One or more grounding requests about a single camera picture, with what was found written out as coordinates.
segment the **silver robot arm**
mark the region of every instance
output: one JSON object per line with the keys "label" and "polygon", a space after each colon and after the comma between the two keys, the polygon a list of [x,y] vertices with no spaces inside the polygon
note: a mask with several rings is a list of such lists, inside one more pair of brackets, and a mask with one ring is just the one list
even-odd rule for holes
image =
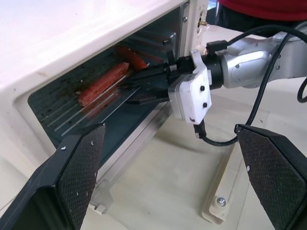
{"label": "silver robot arm", "polygon": [[[259,87],[267,65],[286,33],[267,39],[243,38],[220,51],[223,85],[226,88]],[[289,39],[277,59],[269,81],[307,76],[307,44],[297,37]]]}

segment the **hot dog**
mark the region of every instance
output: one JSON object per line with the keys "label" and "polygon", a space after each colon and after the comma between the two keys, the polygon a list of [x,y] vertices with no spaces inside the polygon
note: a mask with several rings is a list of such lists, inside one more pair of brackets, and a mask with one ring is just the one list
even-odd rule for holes
{"label": "hot dog", "polygon": [[106,74],[101,76],[92,85],[90,85],[86,90],[80,93],[79,103],[82,106],[88,106],[112,84],[121,79],[127,73],[128,67],[129,63],[126,62],[122,62],[114,66]]}
{"label": "hot dog", "polygon": [[115,50],[121,57],[124,57],[125,61],[128,62],[136,71],[147,68],[146,63],[127,47],[116,46]]}

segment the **person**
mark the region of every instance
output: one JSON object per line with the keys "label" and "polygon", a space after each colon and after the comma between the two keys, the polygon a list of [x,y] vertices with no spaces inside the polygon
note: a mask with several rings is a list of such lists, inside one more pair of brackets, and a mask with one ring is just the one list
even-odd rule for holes
{"label": "person", "polygon": [[[262,25],[294,27],[307,20],[307,0],[218,0],[216,25],[241,32]],[[257,35],[270,37],[278,31]]]}

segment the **red clothing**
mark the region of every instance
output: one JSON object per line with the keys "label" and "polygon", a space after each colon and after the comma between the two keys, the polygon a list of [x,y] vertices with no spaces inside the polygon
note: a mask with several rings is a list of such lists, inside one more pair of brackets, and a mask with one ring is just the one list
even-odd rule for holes
{"label": "red clothing", "polygon": [[307,20],[307,0],[219,0],[233,11],[276,21]]}

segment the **black cable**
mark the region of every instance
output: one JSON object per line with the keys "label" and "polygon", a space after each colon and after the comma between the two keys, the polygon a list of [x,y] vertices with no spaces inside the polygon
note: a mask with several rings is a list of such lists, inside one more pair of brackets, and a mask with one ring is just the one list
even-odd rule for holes
{"label": "black cable", "polygon": [[307,102],[307,96],[303,98],[303,92],[307,85],[307,78],[303,81],[301,86],[299,87],[299,90],[297,92],[297,100],[300,103],[306,103]]}
{"label": "black cable", "polygon": [[[259,32],[263,32],[263,30],[272,30],[272,29],[277,29],[279,28],[281,31],[284,31],[284,32],[288,32],[288,34],[283,38],[282,42],[278,45],[277,49],[275,50],[269,64],[268,64],[268,67],[265,71],[265,74],[263,76],[263,79],[262,79],[262,82],[261,82],[261,85],[259,87],[259,91],[258,91],[258,94],[257,94],[257,98],[255,100],[255,103],[254,103],[254,106],[253,106],[253,109],[249,115],[249,118],[246,122],[246,125],[251,125],[251,123],[253,122],[255,116],[256,116],[256,113],[258,111],[258,108],[260,106],[260,103],[261,103],[261,100],[262,100],[262,97],[263,97],[263,94],[264,94],[264,90],[265,90],[265,87],[268,83],[268,80],[270,78],[270,75],[272,73],[272,70],[274,68],[274,65],[275,65],[275,62],[278,58],[278,56],[280,55],[283,47],[285,46],[285,44],[287,43],[287,41],[289,40],[290,38],[290,34],[293,34],[295,36],[298,36],[299,38],[301,38],[303,41],[305,41],[307,43],[307,36],[302,33],[302,32],[299,32],[299,33],[293,33],[293,31],[297,31],[296,29],[293,29],[293,28],[288,28],[288,27],[284,27],[284,26],[275,26],[275,25],[267,25],[267,26],[261,26],[261,27],[257,27],[255,29],[251,29],[251,30],[248,30],[246,31],[245,33],[239,35],[238,37],[230,40],[228,43],[229,44],[232,44],[250,34],[253,34],[253,33],[259,33]],[[237,142],[237,136],[234,137],[233,139],[229,140],[229,141],[224,141],[224,142],[219,142],[219,141],[214,141],[214,140],[211,140],[207,137],[203,137],[202,138],[205,142],[207,142],[208,144],[210,145],[214,145],[214,146],[228,146],[228,145],[232,145],[234,143]]]}

